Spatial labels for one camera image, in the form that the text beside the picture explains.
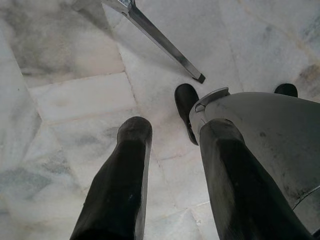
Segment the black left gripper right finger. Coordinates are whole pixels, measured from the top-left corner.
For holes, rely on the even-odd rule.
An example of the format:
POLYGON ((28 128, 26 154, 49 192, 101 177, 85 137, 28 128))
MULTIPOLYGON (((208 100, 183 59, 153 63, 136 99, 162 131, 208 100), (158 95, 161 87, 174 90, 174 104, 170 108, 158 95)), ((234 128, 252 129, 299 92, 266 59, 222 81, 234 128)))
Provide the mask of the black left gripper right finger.
POLYGON ((207 122, 199 146, 220 240, 315 240, 231 121, 207 122))

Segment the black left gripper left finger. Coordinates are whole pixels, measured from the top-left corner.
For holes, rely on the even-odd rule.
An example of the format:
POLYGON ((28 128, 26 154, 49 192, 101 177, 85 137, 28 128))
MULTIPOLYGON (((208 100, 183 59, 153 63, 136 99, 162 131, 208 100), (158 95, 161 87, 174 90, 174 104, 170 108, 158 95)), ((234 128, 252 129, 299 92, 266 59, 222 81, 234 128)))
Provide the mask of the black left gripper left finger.
POLYGON ((134 116, 95 175, 70 240, 143 240, 153 130, 134 116))

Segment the silver metal clothes rack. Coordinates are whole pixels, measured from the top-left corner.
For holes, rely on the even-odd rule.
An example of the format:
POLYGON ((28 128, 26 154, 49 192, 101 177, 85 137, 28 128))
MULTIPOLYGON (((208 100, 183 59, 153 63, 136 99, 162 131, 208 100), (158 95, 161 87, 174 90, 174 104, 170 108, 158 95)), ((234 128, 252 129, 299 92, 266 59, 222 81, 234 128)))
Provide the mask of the silver metal clothes rack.
POLYGON ((138 9, 135 0, 101 0, 126 17, 154 44, 179 63, 194 80, 203 83, 206 77, 172 44, 171 41, 138 9))

